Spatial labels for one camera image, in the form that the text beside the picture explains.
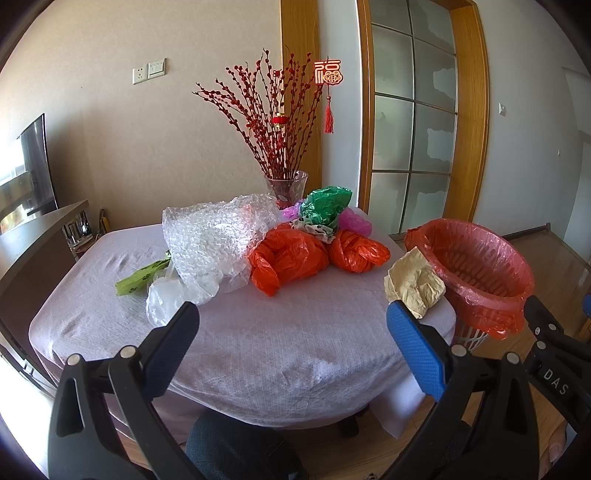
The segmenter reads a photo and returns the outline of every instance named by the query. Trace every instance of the green plastic bag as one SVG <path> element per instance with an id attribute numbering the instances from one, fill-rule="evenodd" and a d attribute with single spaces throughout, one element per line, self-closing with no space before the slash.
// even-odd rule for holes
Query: green plastic bag
<path id="1" fill-rule="evenodd" d="M 336 228 L 337 217 L 347 208 L 352 192 L 343 187 L 314 190 L 300 208 L 300 217 L 312 225 Z"/>
<path id="2" fill-rule="evenodd" d="M 163 270 L 168 267 L 170 263 L 170 250 L 166 252 L 165 260 L 158 260 L 146 267 L 140 268 L 136 272 L 132 273 L 129 277 L 119 280 L 115 284 L 117 289 L 117 296 L 128 295 L 135 292 L 140 287 L 145 287 L 148 282 L 152 279 L 154 274 L 158 270 Z"/>

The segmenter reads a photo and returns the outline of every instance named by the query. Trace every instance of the table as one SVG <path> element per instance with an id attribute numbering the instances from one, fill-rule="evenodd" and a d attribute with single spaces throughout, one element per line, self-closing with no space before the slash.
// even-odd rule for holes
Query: table
<path id="1" fill-rule="evenodd" d="M 154 401 L 179 441 L 203 407 L 252 424 L 306 428 L 341 420 L 368 403 L 391 434 L 423 399 L 385 321 L 384 276 L 402 255 L 365 274 L 329 267 L 269 298 L 252 284 L 199 307 L 200 330 L 167 393 Z M 55 376 L 72 353 L 108 358 L 151 329 L 145 293 L 116 297 L 114 284 L 164 258 L 160 225 L 112 232 L 66 275 L 33 320 L 30 340 Z M 448 342 L 455 314 L 441 299 L 425 316 Z M 123 420 L 111 400 L 111 412 Z M 123 423 L 118 428 L 125 433 Z"/>

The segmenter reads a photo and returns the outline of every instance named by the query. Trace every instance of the beige wall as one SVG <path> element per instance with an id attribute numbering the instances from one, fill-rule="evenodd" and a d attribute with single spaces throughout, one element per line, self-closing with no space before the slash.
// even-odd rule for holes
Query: beige wall
<path id="1" fill-rule="evenodd" d="M 45 112 L 58 202 L 88 199 L 114 228 L 264 191 L 242 138 L 191 91 L 263 48 L 279 65 L 280 45 L 278 0 L 55 0 L 0 72 L 0 147 Z M 132 85 L 164 57 L 164 77 Z"/>

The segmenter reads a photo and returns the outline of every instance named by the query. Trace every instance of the frosted glass door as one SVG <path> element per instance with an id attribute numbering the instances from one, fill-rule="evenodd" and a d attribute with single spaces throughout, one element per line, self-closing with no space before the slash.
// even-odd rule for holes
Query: frosted glass door
<path id="1" fill-rule="evenodd" d="M 449 11 L 431 0 L 371 0 L 374 157 L 369 216 L 390 235 L 443 214 L 456 137 Z"/>

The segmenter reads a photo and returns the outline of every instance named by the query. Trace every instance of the glass vase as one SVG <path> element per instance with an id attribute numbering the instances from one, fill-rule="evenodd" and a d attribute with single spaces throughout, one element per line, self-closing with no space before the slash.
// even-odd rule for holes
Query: glass vase
<path id="1" fill-rule="evenodd" d="M 304 197 L 304 188 L 308 174 L 298 170 L 294 180 L 276 180 L 265 177 L 269 190 L 277 198 L 281 210 L 292 207 Z"/>

